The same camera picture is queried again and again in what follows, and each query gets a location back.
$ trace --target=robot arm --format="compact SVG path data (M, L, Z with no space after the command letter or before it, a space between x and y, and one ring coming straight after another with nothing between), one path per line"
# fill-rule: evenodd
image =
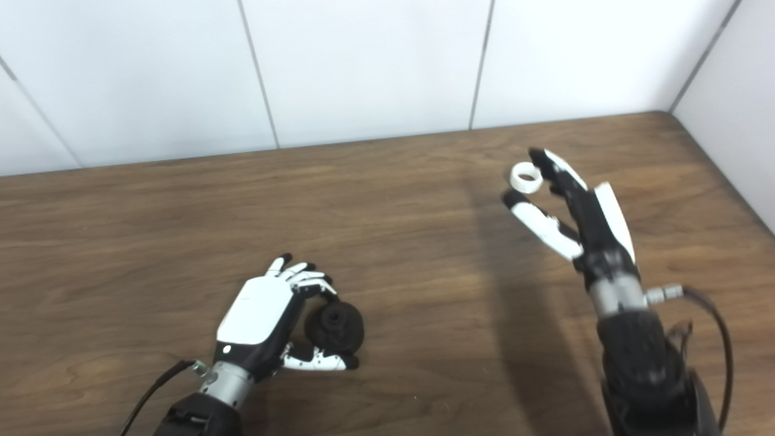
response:
M594 189L565 160L531 149L512 169L503 202L547 246L573 263L598 315L606 380L603 394L616 436L718 436L719 426L697 375L668 340L649 305L681 296L680 285L644 292L632 238L611 186ZM543 180L562 197L577 230L525 194Z
M358 367L354 354L363 343L360 313L339 301L331 279L314 271L314 264L284 269L290 260L290 254L280 256L265 275L245 283L218 327L214 365L207 369L197 364L204 378L199 391L173 404L154 436L239 436L239 409L248 393L280 369ZM289 337L305 301L316 296L326 305L305 324L311 344L293 344Z

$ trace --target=black cable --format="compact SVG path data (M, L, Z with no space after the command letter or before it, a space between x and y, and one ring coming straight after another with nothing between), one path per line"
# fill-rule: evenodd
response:
M735 378L735 363L732 358L732 339L729 337L729 329L726 326L724 318L718 312L718 309L716 309L716 305L713 304L707 296L695 288L690 286L684 286L683 288L684 298L689 299L692 303L707 310L715 318L718 329L722 334L722 341L724 342L724 360L726 363L726 381L724 383L722 408L718 414L718 429L723 432L727 416L729 415L729 406L732 402L732 384L734 383Z
M160 375L158 379L156 379L156 382L153 382L153 385L151 385L150 388L145 392L145 394L140 398L140 401L137 402L137 405L135 405L135 408L132 409L132 413L129 414L129 416L126 418L126 422L124 423L124 426L121 427L121 432L119 432L119 436L126 436L126 433L129 431L129 428L132 427L132 422L137 417L137 414L140 413L140 409L143 408L146 401L150 398L150 396L153 395L154 392L156 392L156 389L159 389L161 386L164 385L164 383L169 382L173 377L180 374L181 372L185 371L186 368L190 367L196 363L195 360L181 360L175 365L172 365L171 368L169 368L167 371L164 372L164 374Z

